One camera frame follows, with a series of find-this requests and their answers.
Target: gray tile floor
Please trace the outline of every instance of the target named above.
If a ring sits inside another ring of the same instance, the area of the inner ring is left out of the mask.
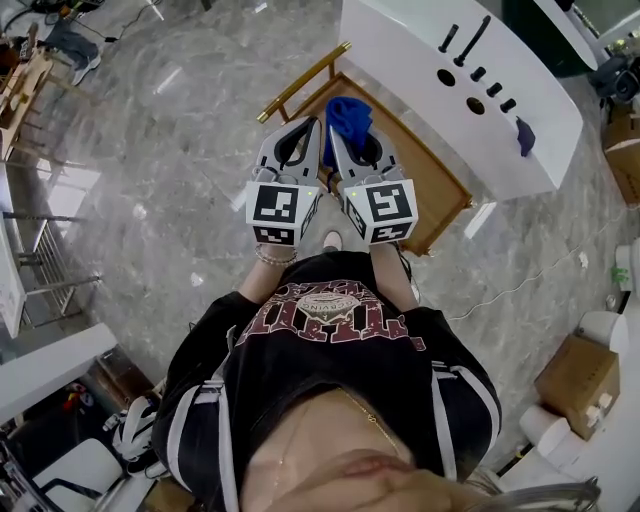
[[[101,98],[99,105],[57,91],[42,105],[51,121],[49,134],[38,136],[54,141],[58,159],[86,165],[66,173],[75,184],[65,185],[55,170],[44,178],[52,209],[53,196],[71,186],[74,208],[90,221],[66,238],[77,260],[103,276],[89,312],[154,380],[189,322],[237,286],[253,261],[244,213],[232,204],[262,139],[278,125],[262,126],[256,115],[338,43],[340,0],[268,0],[262,10],[260,3],[217,0],[205,13],[196,0],[164,0],[164,20],[146,9],[86,77],[82,87]],[[83,21],[117,35],[142,5],[109,0]],[[491,201],[433,130],[371,79],[350,72],[414,129],[478,204]],[[616,293],[609,274],[615,246],[640,234],[638,215],[626,213],[600,150],[595,95],[584,78],[563,85],[585,127],[560,190],[499,203],[472,239],[464,228],[475,212],[465,211],[433,257],[412,258],[422,302],[445,312],[495,381],[504,430],[487,459],[494,466],[522,441],[517,420],[535,400],[535,376],[582,314]],[[69,202],[60,205],[68,209]],[[329,227],[343,232],[347,248],[360,248],[330,199],[314,223],[304,254],[317,250]]]

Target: graphic print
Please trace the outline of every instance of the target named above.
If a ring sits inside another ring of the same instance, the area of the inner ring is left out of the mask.
[[[388,317],[378,298],[362,283],[329,281],[288,284],[260,308],[238,340],[281,330],[307,341],[346,343],[409,337],[404,318]],[[410,338],[418,351],[426,350],[422,338]]]
[[[298,189],[262,186],[258,189],[253,220],[293,224],[296,221],[297,204]]]
[[[346,318],[359,305],[360,301],[351,295],[331,292],[307,295],[298,301],[298,309],[325,325],[330,325],[338,318]]]
[[[411,217],[409,201],[399,183],[368,188],[367,199],[375,222]]]

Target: purple object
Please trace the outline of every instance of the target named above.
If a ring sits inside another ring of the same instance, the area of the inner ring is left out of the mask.
[[[516,117],[516,125],[518,127],[518,142],[520,143],[520,155],[529,156],[533,146],[536,143],[536,135],[533,133],[531,126],[519,117]]]

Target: cable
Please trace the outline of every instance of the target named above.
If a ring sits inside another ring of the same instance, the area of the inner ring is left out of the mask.
[[[534,277],[528,277],[527,279],[525,279],[524,281],[522,281],[516,288],[514,288],[513,290],[505,290],[503,292],[500,292],[498,295],[496,295],[493,299],[491,299],[488,302],[480,302],[479,304],[476,304],[475,306],[473,306],[469,311],[467,311],[464,315],[462,316],[455,316],[452,318],[447,318],[447,321],[452,322],[454,320],[464,320],[465,318],[467,318],[469,315],[471,315],[471,313],[473,313],[476,309],[478,309],[479,307],[482,306],[488,306],[489,304],[493,304],[495,301],[497,301],[500,297],[502,297],[503,295],[509,295],[511,293],[515,293],[517,292],[520,288],[522,288],[526,283],[529,283],[531,281],[536,281],[538,278],[540,278],[542,275],[544,275],[545,273],[547,273],[549,270],[553,270],[554,268],[556,268],[558,266],[558,264],[563,261],[566,260],[567,258],[573,256],[578,249],[580,249],[586,242],[588,242],[589,240],[591,240],[593,237],[598,236],[600,233],[602,233],[605,229],[607,229],[611,224],[618,222],[623,215],[625,215],[628,212],[634,212],[636,210],[639,210],[640,206],[634,206],[633,208],[629,208],[626,207],[621,213],[620,215],[618,215],[615,219],[611,219],[609,220],[602,228],[600,228],[598,231],[595,231],[593,233],[591,233],[589,236],[587,236],[584,240],[582,240],[582,242],[580,242],[573,250],[571,250],[568,254],[562,256],[561,258],[559,258],[553,265],[551,265],[550,267],[547,268],[543,268],[540,272],[538,272]]]
[[[120,35],[118,37],[105,36],[104,34],[101,34],[100,32],[98,32],[97,30],[95,30],[95,29],[93,29],[91,27],[88,27],[87,25],[85,25],[84,23],[79,21],[77,18],[72,18],[72,21],[75,21],[78,25],[86,28],[87,30],[90,30],[94,34],[99,35],[102,39],[105,40],[105,42],[107,42],[107,43],[115,43],[116,41],[119,41],[120,39],[123,38],[124,33],[129,29],[129,27],[131,27],[132,25],[135,25],[136,23],[138,23],[138,21],[140,21],[140,16],[142,16],[142,13],[144,12],[145,9],[148,9],[149,7],[156,7],[156,6],[160,5],[161,3],[162,3],[162,0],[154,0],[153,2],[148,3],[147,5],[145,5],[142,9],[140,9],[138,11],[138,15],[133,20],[131,20],[126,25],[122,25],[122,32],[120,32]]]

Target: shoe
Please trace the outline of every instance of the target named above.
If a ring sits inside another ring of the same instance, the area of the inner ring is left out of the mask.
[[[337,251],[342,250],[342,237],[340,233],[337,231],[329,231],[327,236],[324,237],[324,242],[322,243],[322,249],[326,249],[327,247],[334,247]]]
[[[102,58],[100,57],[100,54],[98,54],[98,56],[95,59],[93,59],[91,62],[89,62],[89,67],[91,69],[96,69],[100,65],[101,62],[102,62]]]
[[[71,85],[73,85],[74,87],[76,85],[78,85],[80,82],[82,82],[82,79],[85,77],[85,75],[91,71],[91,68],[89,67],[89,64],[87,64],[86,67],[82,68],[82,69],[78,69],[76,71],[76,74],[73,75],[73,80],[71,80]]]

